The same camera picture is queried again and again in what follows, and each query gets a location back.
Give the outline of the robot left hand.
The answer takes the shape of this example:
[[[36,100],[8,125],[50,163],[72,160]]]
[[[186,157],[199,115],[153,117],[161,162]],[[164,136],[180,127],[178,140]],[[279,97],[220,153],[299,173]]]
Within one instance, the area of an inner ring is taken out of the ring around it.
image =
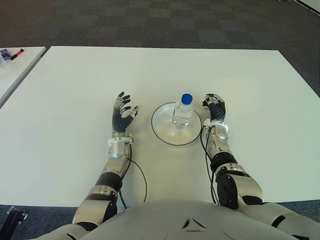
[[[125,133],[127,127],[132,123],[139,113],[139,106],[132,108],[127,105],[131,102],[131,96],[122,91],[116,97],[112,113],[112,133]]]

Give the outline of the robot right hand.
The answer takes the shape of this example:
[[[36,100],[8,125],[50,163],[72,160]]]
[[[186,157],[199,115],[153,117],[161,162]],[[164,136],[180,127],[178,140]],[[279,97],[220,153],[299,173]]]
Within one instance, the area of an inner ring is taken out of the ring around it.
[[[224,121],[226,116],[226,107],[224,100],[217,94],[208,93],[202,102],[203,107],[208,107],[211,121]]]

